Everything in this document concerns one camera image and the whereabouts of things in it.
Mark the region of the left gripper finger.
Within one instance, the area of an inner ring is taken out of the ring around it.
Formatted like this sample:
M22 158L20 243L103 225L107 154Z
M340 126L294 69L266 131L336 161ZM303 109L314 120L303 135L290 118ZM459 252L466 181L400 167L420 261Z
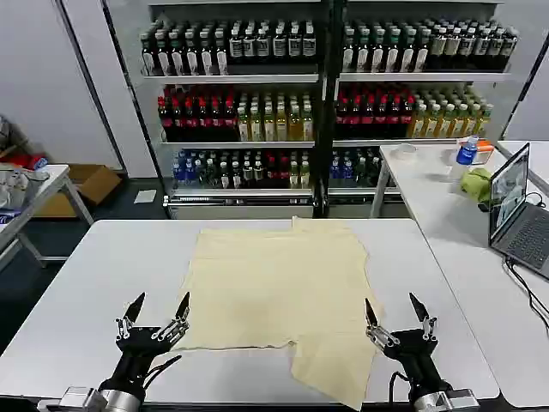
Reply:
M118 328L118 334L116 337L117 341L122 339L127 339L130 337L130 330L134 325L134 322L137 320L140 311L142 309L142 304L145 300L146 293L142 292L126 309L126 312L121 318L116 318L115 322Z
M177 343L189 329L187 317L190 311L190 293L186 292L182 298L174 318L167 326L156 331L152 335L152 339L162 342Z

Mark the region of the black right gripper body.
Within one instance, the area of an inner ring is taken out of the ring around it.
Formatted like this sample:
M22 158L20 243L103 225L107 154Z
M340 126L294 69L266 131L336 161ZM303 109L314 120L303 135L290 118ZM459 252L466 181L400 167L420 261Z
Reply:
M399 343L386 346L383 354L402 365L410 385L409 397L452 390L450 383L441 378L431 358L437 341L425 340L423 330L419 329L395 331L392 335Z

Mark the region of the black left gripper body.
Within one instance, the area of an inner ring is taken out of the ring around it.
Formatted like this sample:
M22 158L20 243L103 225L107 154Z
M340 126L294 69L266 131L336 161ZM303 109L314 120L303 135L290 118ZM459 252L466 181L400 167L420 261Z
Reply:
M153 340L152 335L158 330L160 327L132 327L129 338L117 341L121 357L112 376L100 384L99 391L145 393L161 373L181 359L181 355L175 355L159 366L152 366L156 357L169 353L176 344Z

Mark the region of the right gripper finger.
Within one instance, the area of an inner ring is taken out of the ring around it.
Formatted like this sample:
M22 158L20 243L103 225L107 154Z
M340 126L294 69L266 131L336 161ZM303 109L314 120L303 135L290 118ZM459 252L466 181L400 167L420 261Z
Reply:
M366 335L377 347L394 347L399 344L399 339L378 323L368 299L365 299L365 320Z
M426 341L435 342L437 337L435 331L437 328L437 317L431 317L426 309L426 306L419 301L419 299L413 294L409 293L409 298L413 305L413 309L421 322L423 329L423 339Z

